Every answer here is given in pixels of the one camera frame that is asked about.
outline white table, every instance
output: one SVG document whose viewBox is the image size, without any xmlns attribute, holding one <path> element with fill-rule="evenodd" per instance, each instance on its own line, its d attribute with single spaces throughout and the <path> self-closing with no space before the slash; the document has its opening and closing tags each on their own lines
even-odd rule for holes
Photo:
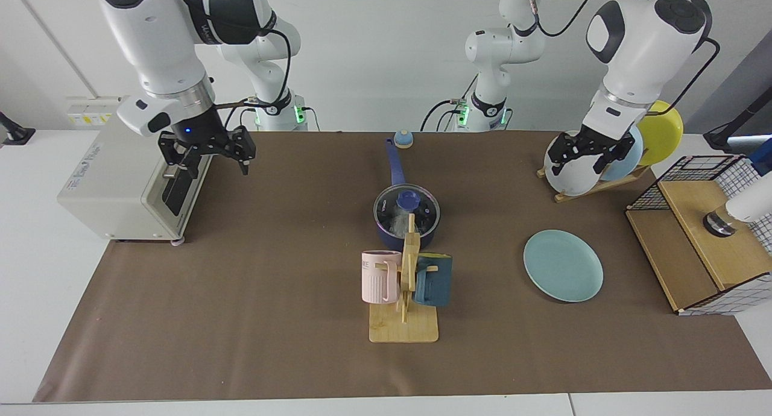
<svg viewBox="0 0 772 416">
<path fill-rule="evenodd" d="M 102 240 L 55 197 L 96 132 L 39 131 L 26 147 L 0 149 L 0 402 L 28 403 L 104 253 Z M 687 136 L 678 155 L 715 153 Z M 654 167 L 667 169 L 670 163 Z M 772 304 L 739 318 L 772 372 Z M 590 416 L 591 414 L 767 415 L 772 391 L 551 394 L 394 399 L 243 400 L 0 405 L 8 414 L 396 414 Z"/>
</svg>

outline light blue plate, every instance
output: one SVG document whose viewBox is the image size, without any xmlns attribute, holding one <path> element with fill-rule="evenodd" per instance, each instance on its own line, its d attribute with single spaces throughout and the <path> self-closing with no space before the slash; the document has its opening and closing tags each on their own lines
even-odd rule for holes
<svg viewBox="0 0 772 416">
<path fill-rule="evenodd" d="M 523 260 L 529 277 L 560 301 L 590 300 L 603 285 L 603 266 L 595 251 L 568 232 L 538 232 L 526 243 Z"/>
<path fill-rule="evenodd" d="M 632 137 L 635 139 L 635 143 L 625 157 L 625 160 L 612 161 L 612 163 L 609 164 L 609 168 L 606 169 L 606 172 L 603 172 L 603 175 L 601 175 L 601 180 L 620 180 L 631 174 L 632 171 L 635 170 L 635 166 L 640 163 L 641 157 L 643 157 L 643 136 L 641 136 L 641 132 L 635 125 L 632 125 L 630 128 L 630 134 L 632 134 Z"/>
</svg>

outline wall socket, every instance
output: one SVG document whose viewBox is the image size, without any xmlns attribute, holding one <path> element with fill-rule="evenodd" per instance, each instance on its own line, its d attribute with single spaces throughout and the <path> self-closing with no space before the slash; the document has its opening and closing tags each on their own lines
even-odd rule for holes
<svg viewBox="0 0 772 416">
<path fill-rule="evenodd" d="M 67 117 L 75 127 L 102 127 L 113 116 L 121 100 L 121 97 L 68 97 Z"/>
</svg>

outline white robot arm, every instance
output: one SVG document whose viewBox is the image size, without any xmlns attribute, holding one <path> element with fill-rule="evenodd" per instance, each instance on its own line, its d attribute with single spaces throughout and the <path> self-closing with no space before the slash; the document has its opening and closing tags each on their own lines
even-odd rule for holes
<svg viewBox="0 0 772 416">
<path fill-rule="evenodd" d="M 479 75 L 458 131 L 499 127 L 510 85 L 502 65 L 535 61 L 543 53 L 546 32 L 539 23 L 538 1 L 501 0 L 499 11 L 509 28 L 477 31 L 467 39 L 467 57 Z M 607 164 L 627 155 L 633 144 L 629 128 L 645 116 L 665 83 L 705 39 L 709 18 L 703 0 L 614 0 L 596 12 L 587 45 L 609 73 L 581 131 L 576 136 L 563 133 L 549 147 L 546 168 L 553 186 L 563 191 L 570 184 L 563 193 L 583 194 Z"/>
<path fill-rule="evenodd" d="M 245 128 L 227 131 L 216 113 L 215 95 L 194 45 L 218 45 L 227 60 L 242 66 L 265 111 L 263 130 L 297 130 L 298 97 L 272 60 L 300 50 L 300 35 L 276 16 L 267 0 L 100 0 L 126 59 L 137 70 L 146 95 L 127 98 L 118 116 L 128 127 L 158 140 L 166 162 L 195 177 L 202 155 L 218 153 L 239 161 L 247 174 L 255 145 Z"/>
</svg>

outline wooden box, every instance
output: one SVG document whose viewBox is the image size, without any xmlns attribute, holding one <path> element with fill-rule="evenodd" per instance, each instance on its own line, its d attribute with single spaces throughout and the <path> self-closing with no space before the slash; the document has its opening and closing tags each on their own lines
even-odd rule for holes
<svg viewBox="0 0 772 416">
<path fill-rule="evenodd" d="M 684 157 L 627 217 L 674 312 L 736 314 L 772 298 L 772 218 L 718 238 L 703 217 L 759 175 L 743 157 Z"/>
</svg>

